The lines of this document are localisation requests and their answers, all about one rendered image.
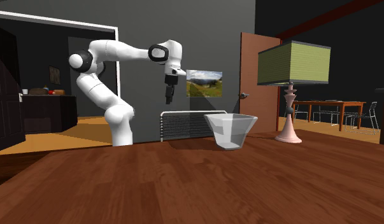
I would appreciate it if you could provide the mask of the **white faceted bowl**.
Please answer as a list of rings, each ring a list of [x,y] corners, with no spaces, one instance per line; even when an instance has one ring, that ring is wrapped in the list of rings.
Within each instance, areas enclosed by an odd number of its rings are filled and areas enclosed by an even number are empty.
[[[218,147],[224,150],[242,148],[246,135],[257,121],[256,116],[236,113],[204,115]]]

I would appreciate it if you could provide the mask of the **brown open door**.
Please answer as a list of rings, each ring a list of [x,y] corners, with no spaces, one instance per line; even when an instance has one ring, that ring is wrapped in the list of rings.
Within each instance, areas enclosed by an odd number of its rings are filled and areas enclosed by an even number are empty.
[[[245,96],[240,97],[239,112],[257,117],[257,121],[250,130],[252,134],[278,130],[279,88],[258,85],[257,80],[259,52],[280,44],[281,40],[278,38],[241,33],[239,92],[244,93]]]

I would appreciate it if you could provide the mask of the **dark kitchen counter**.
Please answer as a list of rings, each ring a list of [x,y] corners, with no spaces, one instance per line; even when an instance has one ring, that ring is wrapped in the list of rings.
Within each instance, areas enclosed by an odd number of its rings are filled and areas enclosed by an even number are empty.
[[[26,134],[64,132],[78,123],[73,95],[23,94],[21,105]]]

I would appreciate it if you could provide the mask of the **pink lamp with green shade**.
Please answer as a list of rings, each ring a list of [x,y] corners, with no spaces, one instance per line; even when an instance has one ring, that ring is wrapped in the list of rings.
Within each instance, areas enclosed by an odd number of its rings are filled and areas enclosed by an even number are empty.
[[[328,84],[331,47],[289,41],[258,54],[258,85],[285,86],[287,103],[283,130],[275,139],[284,143],[301,143],[296,135],[293,118],[295,85]]]

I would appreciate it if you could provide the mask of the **dark panelled door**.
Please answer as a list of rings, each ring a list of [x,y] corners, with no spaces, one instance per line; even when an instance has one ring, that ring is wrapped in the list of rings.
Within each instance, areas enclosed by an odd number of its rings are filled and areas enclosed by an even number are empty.
[[[17,39],[0,28],[0,151],[25,141]]]

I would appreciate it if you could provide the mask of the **grey wall radiator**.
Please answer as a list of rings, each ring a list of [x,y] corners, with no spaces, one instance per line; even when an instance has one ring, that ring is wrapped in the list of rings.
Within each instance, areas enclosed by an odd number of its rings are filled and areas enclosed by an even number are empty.
[[[160,116],[160,141],[210,137],[213,132],[205,115],[227,114],[224,110],[163,111]]]

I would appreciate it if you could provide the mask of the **landscape wall picture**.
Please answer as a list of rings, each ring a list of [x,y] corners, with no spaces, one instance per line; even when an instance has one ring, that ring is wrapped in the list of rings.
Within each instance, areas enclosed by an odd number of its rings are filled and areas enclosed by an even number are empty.
[[[187,97],[222,97],[222,72],[187,70]]]

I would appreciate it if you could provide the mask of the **dark framed wall picture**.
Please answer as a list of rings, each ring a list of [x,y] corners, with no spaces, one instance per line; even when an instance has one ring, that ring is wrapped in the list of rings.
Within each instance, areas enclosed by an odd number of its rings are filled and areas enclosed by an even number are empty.
[[[60,69],[49,66],[49,76],[50,76],[50,83],[54,85],[61,85],[61,80],[60,80]]]

